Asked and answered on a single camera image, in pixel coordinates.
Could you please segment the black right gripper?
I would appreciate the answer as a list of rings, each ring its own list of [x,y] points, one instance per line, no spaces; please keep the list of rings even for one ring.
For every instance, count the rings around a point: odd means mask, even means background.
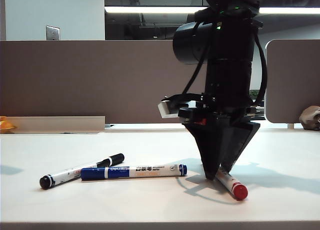
[[[254,110],[253,106],[259,104],[261,98],[253,101],[249,94],[252,63],[236,60],[209,60],[204,93],[188,94],[201,65],[198,64],[181,95],[199,104],[196,108],[181,108],[178,115],[196,141],[205,177],[214,179],[222,160],[223,128],[233,128],[223,159],[223,169],[230,172],[260,128],[260,124],[252,123],[247,114]]]

